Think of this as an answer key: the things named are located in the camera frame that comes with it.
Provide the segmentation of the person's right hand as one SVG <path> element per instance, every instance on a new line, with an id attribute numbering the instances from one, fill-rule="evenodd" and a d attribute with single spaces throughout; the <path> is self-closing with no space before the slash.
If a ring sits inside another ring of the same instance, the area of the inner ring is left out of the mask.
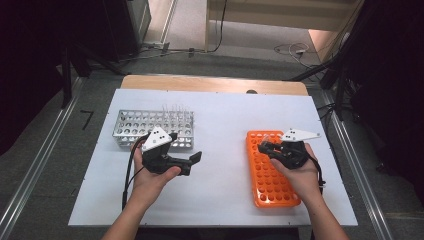
<path id="1" fill-rule="evenodd" d="M 293 170 L 287 169 L 276 159 L 271 159 L 270 162 L 289 180 L 305 205 L 309 206 L 323 201 L 318 184 L 318 170 L 312 160 L 308 159 L 302 167 Z"/>

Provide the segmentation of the aluminium floor rail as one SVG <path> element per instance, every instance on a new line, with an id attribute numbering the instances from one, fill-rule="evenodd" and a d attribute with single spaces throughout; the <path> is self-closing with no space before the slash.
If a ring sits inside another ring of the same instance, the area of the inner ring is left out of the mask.
<path id="1" fill-rule="evenodd" d="M 338 140 L 349 163 L 356 185 L 360 192 L 369 219 L 373 225 L 378 240 L 394 240 L 390 227 L 379 205 L 365 171 L 363 170 L 357 152 L 345 126 L 345 122 L 336 115 L 331 116 Z"/>
<path id="2" fill-rule="evenodd" d="M 163 24 L 163 28 L 162 28 L 162 32 L 160 36 L 161 43 L 166 42 L 166 38 L 170 29 L 172 18 L 173 18 L 175 8 L 178 2 L 178 0 L 167 0 L 167 1 L 169 2 L 169 5 L 167 8 L 167 14 L 166 14 L 166 18 L 164 19 L 164 24 Z"/>
<path id="3" fill-rule="evenodd" d="M 87 77 L 77 77 L 72 84 L 71 90 L 74 95 L 71 97 L 66 107 L 61 109 L 50 128 L 43 144 L 35 155 L 29 169 L 20 182 L 17 190 L 12 195 L 9 203 L 6 205 L 5 213 L 0 219 L 0 240 L 7 240 L 10 236 L 22 210 L 24 209 L 49 157 L 60 138 L 60 135 L 68 122 L 70 115 L 80 98 L 81 90 L 88 80 Z"/>

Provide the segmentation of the orange test tube rack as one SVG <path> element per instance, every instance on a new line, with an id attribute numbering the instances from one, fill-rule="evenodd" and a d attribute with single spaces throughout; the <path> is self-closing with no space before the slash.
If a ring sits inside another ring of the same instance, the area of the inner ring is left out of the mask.
<path id="1" fill-rule="evenodd" d="M 258 151 L 264 134 L 270 142 L 281 143 L 281 131 L 252 130 L 246 135 L 246 149 L 250 169 L 251 189 L 258 208 L 295 207 L 301 203 L 287 178 L 270 163 L 267 155 Z"/>

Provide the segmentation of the black cabinet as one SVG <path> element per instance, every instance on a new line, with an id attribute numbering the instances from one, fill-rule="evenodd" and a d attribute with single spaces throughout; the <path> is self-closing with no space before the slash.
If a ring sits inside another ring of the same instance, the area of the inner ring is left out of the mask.
<path id="1" fill-rule="evenodd" d="M 112 36 L 114 60 L 137 55 L 151 23 L 148 0 L 102 0 Z"/>

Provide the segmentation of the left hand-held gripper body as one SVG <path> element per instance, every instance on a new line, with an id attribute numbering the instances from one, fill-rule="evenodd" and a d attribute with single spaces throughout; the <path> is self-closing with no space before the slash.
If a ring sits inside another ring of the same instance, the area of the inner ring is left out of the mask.
<path id="1" fill-rule="evenodd" d="M 171 157 L 168 154 L 171 137 L 161 127 L 154 127 L 141 147 L 142 164 L 151 173 L 162 174 L 171 167 L 179 167 L 181 176 L 189 176 L 191 163 L 189 160 Z"/>

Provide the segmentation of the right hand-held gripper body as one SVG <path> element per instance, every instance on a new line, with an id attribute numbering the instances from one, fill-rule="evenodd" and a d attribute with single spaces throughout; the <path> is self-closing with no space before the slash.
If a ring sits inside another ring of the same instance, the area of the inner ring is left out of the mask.
<path id="1" fill-rule="evenodd" d="M 282 149 L 273 149 L 275 156 L 269 158 L 277 159 L 288 169 L 298 169 L 308 159 L 316 163 L 317 160 L 306 150 L 305 140 L 319 138 L 320 136 L 320 133 L 291 128 L 288 132 L 280 136 L 281 143 L 278 144 L 282 144 Z"/>

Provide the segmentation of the person's left hand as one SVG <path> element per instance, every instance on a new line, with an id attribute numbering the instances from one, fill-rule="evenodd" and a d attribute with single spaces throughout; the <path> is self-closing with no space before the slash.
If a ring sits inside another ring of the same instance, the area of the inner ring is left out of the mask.
<path id="1" fill-rule="evenodd" d="M 138 206 L 152 205 L 165 185 L 181 172 L 179 167 L 171 167 L 163 174 L 149 172 L 142 164 L 142 153 L 139 147 L 133 145 L 134 179 L 133 190 L 128 202 Z"/>

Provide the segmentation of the dark curtain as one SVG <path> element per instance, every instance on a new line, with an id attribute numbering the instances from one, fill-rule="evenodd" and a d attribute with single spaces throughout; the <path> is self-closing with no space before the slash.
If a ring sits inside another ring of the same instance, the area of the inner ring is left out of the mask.
<path id="1" fill-rule="evenodd" d="M 351 104 L 424 204 L 424 0 L 365 0 L 350 39 Z"/>

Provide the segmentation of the black metal stand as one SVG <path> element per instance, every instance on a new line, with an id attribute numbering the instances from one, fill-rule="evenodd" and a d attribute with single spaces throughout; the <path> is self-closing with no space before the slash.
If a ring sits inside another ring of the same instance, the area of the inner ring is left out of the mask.
<path id="1" fill-rule="evenodd" d="M 63 101 L 62 109 L 64 109 L 72 99 L 72 85 L 71 85 L 71 68 L 74 68 L 80 77 L 89 77 L 92 68 L 89 66 L 88 60 L 94 60 L 101 66 L 110 70 L 111 72 L 126 76 L 127 73 L 110 62 L 106 61 L 93 51 L 79 43 L 66 43 L 61 47 L 61 70 L 63 80 Z"/>
<path id="2" fill-rule="evenodd" d="M 352 13 L 349 15 L 345 25 L 336 33 L 336 36 L 324 46 L 330 46 L 330 57 L 319 65 L 306 67 L 306 71 L 290 78 L 290 81 L 300 82 L 312 77 L 317 73 L 324 73 L 318 81 L 322 90 L 333 90 L 335 97 L 330 110 L 336 114 L 339 120 L 343 121 L 343 111 L 346 107 L 343 104 L 345 90 L 347 88 L 347 55 L 357 38 L 354 32 L 355 27 L 362 27 L 363 23 L 357 20 L 361 14 L 362 7 L 366 0 L 359 0 L 354 5 Z"/>

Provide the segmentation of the beige wooden furniture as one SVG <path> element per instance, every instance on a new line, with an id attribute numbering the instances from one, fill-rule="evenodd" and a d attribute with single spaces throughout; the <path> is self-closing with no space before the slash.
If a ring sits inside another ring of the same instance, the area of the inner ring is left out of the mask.
<path id="1" fill-rule="evenodd" d="M 336 54 L 365 0 L 206 0 L 209 22 L 230 22 L 307 29 L 321 61 Z"/>

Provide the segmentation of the metal test tube rack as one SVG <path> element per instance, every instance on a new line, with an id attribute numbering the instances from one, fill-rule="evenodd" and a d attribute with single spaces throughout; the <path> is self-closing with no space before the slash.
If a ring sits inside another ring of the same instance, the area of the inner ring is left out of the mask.
<path id="1" fill-rule="evenodd" d="M 119 146 L 130 146 L 155 127 L 177 134 L 172 149 L 191 149 L 194 145 L 193 111 L 120 110 L 113 137 Z"/>

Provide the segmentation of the white board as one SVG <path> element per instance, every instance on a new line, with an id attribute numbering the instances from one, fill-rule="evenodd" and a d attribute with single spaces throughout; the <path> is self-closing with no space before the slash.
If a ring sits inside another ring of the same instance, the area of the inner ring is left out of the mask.
<path id="1" fill-rule="evenodd" d="M 141 223 L 147 227 L 300 226 L 304 205 L 258 208 L 253 202 L 245 138 L 250 130 L 291 128 L 320 133 L 310 144 L 326 182 L 323 196 L 340 224 L 357 223 L 339 170 L 309 96 L 116 90 L 69 219 L 72 226 L 109 226 L 121 212 L 128 150 L 112 132 L 120 110 L 194 112 L 194 148 L 202 152 L 189 176 L 171 180 Z"/>

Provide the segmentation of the wooden table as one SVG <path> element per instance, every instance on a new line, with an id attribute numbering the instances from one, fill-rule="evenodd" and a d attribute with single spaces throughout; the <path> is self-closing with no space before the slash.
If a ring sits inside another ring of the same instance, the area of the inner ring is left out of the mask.
<path id="1" fill-rule="evenodd" d="M 302 82 L 182 75 L 128 75 L 123 78 L 121 88 L 227 93 L 253 89 L 258 94 L 308 95 Z"/>

